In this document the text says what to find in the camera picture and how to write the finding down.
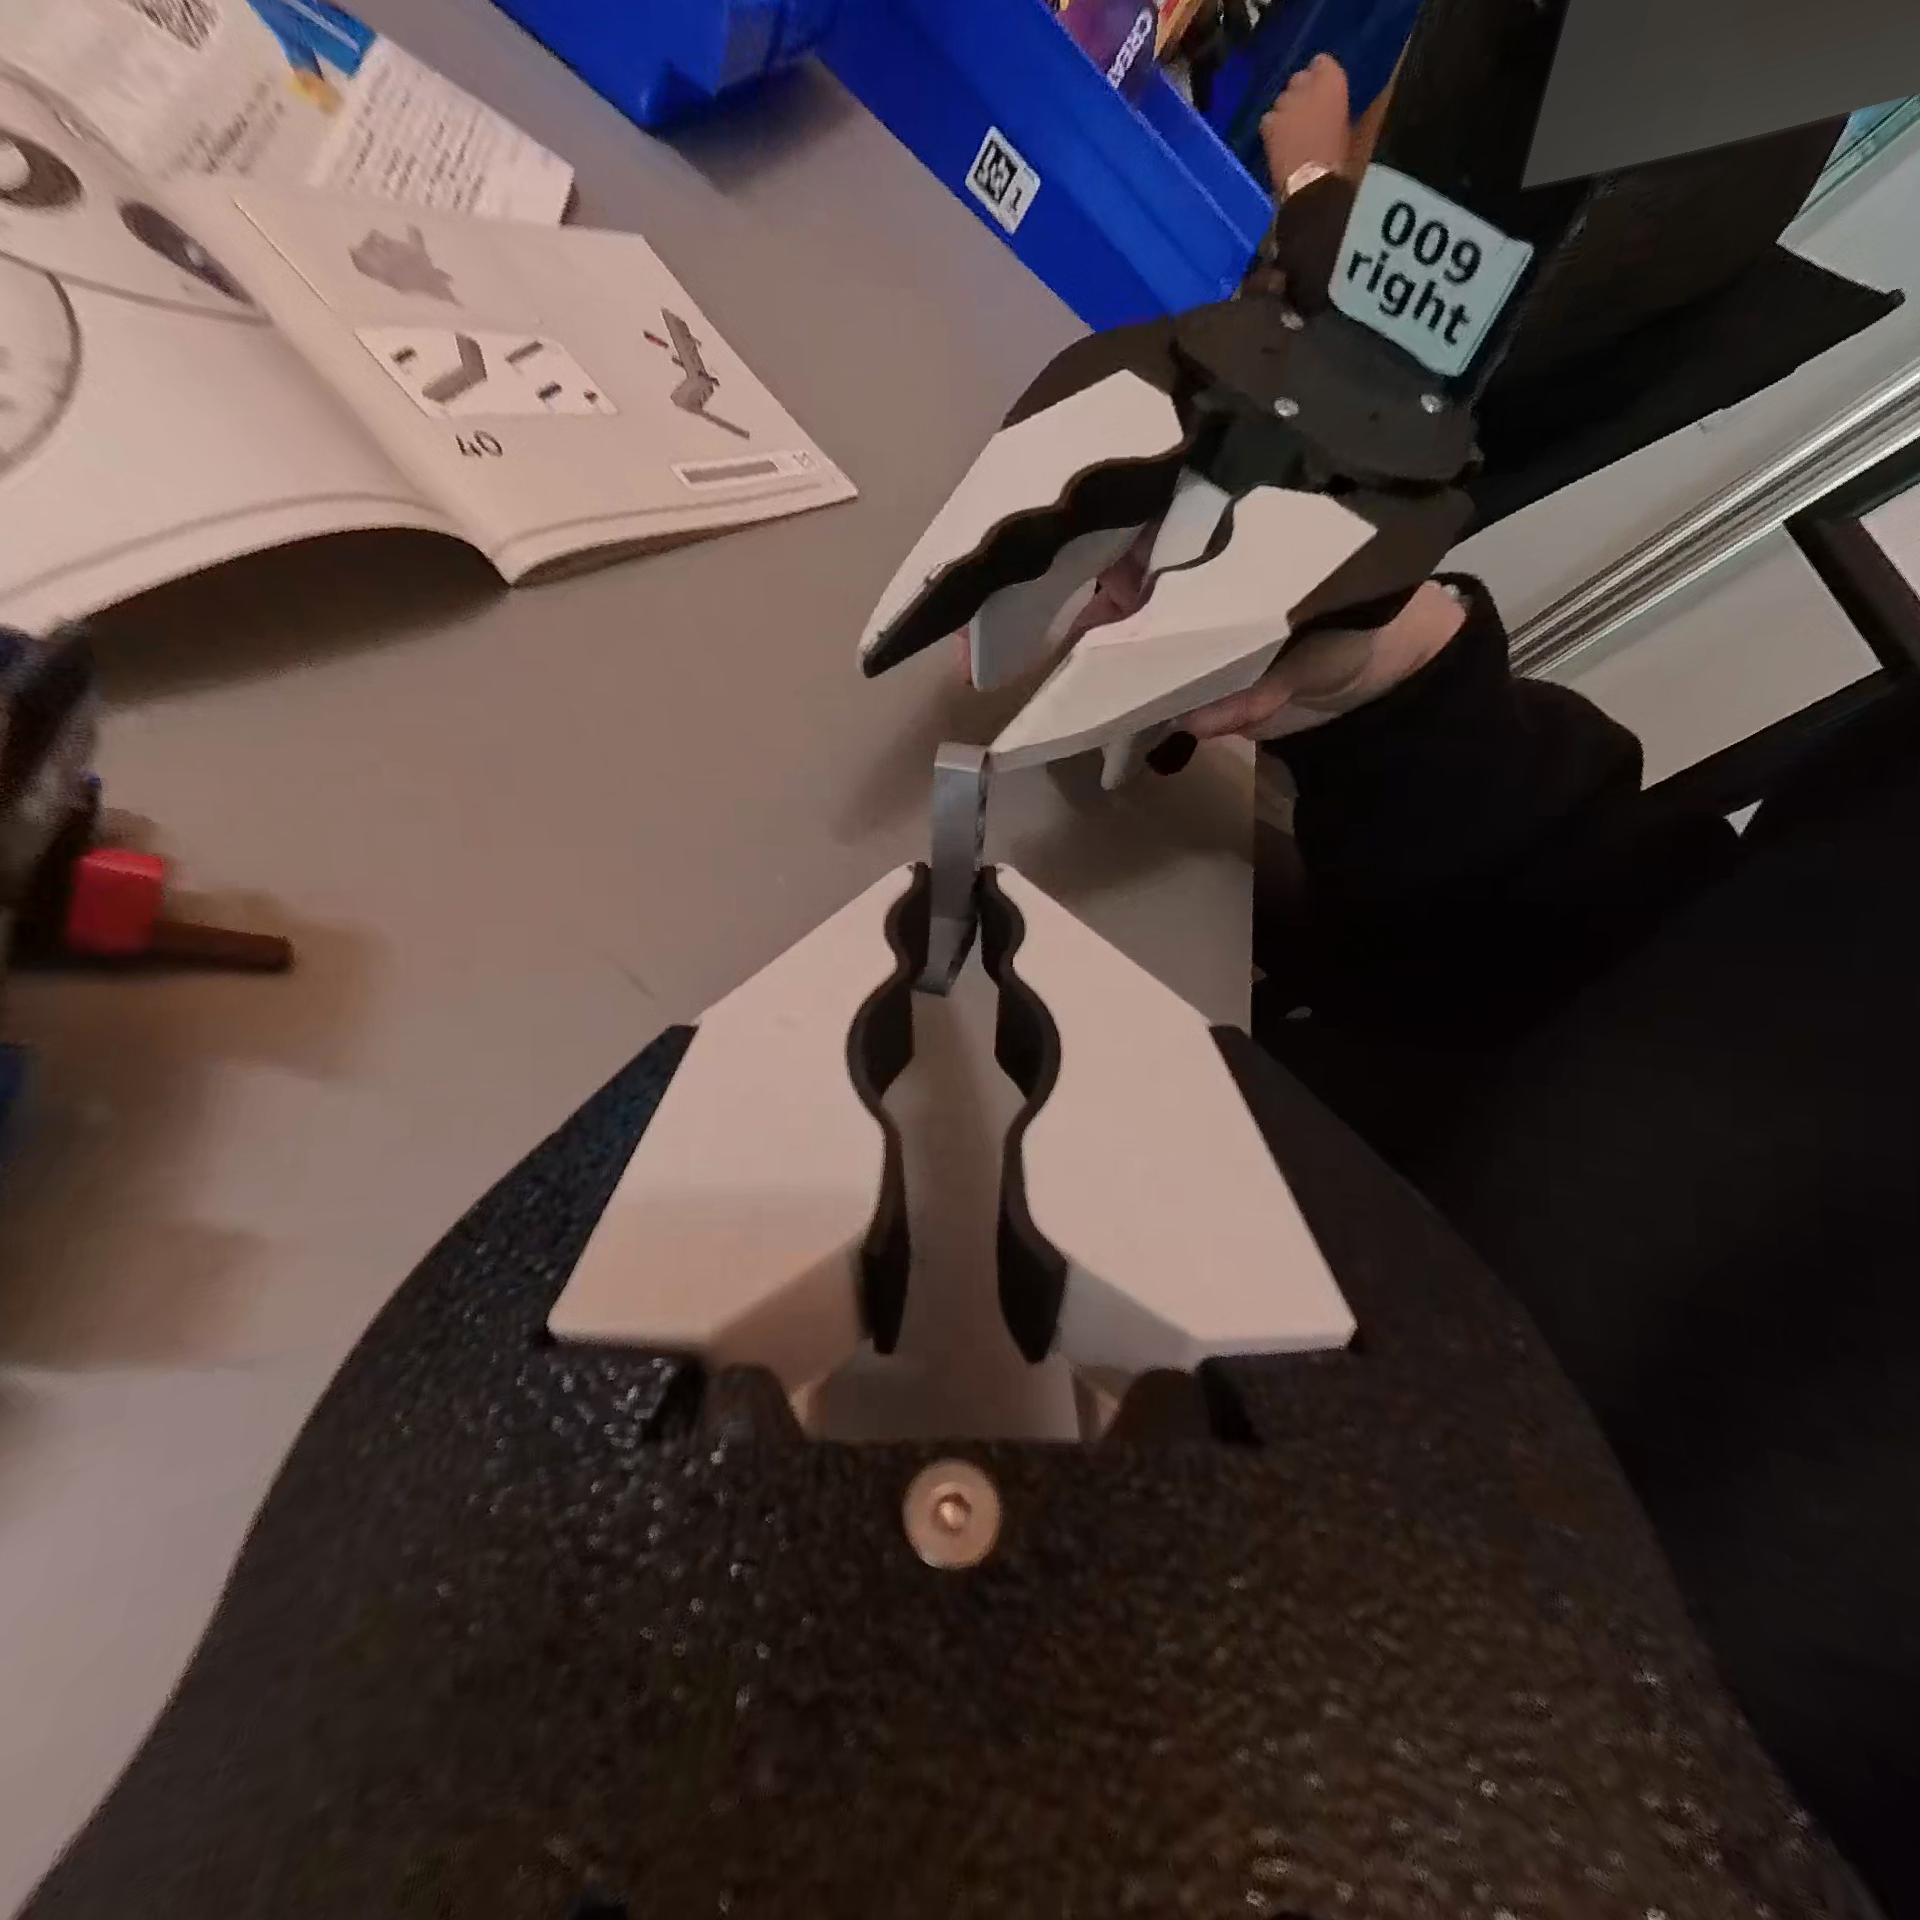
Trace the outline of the grey angled lego beam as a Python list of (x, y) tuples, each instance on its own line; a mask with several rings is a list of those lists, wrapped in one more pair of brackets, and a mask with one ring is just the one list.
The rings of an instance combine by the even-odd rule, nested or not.
[(943, 741), (930, 773), (928, 950), (919, 991), (950, 995), (975, 938), (988, 818), (988, 750)]

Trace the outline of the aluminium frame rail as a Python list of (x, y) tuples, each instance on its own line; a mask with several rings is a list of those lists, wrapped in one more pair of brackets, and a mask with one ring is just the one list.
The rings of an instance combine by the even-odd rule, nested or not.
[(1918, 358), (1516, 628), (1513, 666), (1523, 675), (1568, 666), (1910, 439)]

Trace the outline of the partly built lego vehicle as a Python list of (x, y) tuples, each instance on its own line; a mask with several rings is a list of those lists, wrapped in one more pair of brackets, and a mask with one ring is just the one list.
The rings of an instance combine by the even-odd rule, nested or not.
[(170, 908), (161, 855), (103, 839), (83, 628), (3, 628), (3, 968), (290, 974), (290, 939)]

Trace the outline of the person's right hand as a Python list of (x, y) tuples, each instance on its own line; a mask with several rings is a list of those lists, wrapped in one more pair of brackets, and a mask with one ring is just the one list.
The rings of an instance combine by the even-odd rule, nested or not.
[(1172, 730), (1192, 741), (1244, 738), (1253, 745), (1320, 730), (1375, 704), (1437, 658), (1465, 628), (1469, 595), (1428, 582), (1375, 630), (1320, 630), (1292, 642), (1258, 683), (1204, 707)]

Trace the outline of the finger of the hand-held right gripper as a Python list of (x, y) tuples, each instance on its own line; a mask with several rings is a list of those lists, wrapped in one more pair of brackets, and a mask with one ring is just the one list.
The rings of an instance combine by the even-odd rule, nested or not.
[(1244, 494), (1223, 549), (1158, 570), (1139, 611), (1076, 635), (994, 738), (986, 766), (1029, 769), (1110, 748), (1250, 684), (1287, 639), (1290, 611), (1375, 531), (1326, 494)]
[(1158, 515), (1184, 455), (1176, 401), (1137, 371), (999, 428), (883, 589), (858, 672), (874, 679), (959, 633), (999, 591), (1043, 582), (1073, 540)]

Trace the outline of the person's right forearm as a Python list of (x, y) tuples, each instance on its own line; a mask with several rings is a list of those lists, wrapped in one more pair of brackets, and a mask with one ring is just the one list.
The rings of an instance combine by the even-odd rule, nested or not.
[(1517, 679), (1492, 595), (1394, 689), (1280, 745), (1302, 916), (1280, 954), (1310, 1022), (1366, 1040), (1488, 1040), (1543, 1017), (1669, 908), (1642, 748)]

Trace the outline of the lego instruction booklet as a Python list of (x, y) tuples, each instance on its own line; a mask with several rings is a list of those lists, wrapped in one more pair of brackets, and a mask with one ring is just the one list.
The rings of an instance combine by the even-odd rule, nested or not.
[(524, 585), (854, 499), (570, 196), (335, 2), (3, 2), (3, 628), (348, 531)]

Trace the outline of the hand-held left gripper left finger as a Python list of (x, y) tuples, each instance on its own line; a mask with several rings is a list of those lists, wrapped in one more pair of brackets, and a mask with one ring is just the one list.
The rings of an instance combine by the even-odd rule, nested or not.
[(884, 872), (711, 1001), (577, 1254), (550, 1337), (774, 1379), (802, 1434), (897, 1349), (912, 1284), (888, 1093), (913, 1062), (930, 876)]

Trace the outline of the person's black clothed body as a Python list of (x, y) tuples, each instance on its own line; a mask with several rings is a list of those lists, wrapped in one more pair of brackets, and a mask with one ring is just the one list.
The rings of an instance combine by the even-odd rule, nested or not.
[(1271, 1047), (1523, 1298), (1715, 1661), (1886, 1918), (1918, 1918), (1918, 697), (1743, 828), (1669, 818), (1669, 908), (1523, 1032)]

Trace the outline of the labelled blue storage bin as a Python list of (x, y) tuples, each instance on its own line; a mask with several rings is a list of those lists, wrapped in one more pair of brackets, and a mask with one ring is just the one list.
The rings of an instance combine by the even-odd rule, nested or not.
[(1166, 76), (1132, 101), (1046, 2), (841, 2), (824, 63), (1095, 331), (1231, 297), (1271, 227)]

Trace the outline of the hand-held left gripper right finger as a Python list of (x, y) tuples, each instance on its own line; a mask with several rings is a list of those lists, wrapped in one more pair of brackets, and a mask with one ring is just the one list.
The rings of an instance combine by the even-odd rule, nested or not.
[(1359, 1323), (1250, 1103), (1260, 1047), (1017, 865), (975, 955), (999, 1091), (984, 1434), (1097, 1434), (1146, 1373), (1338, 1356)]

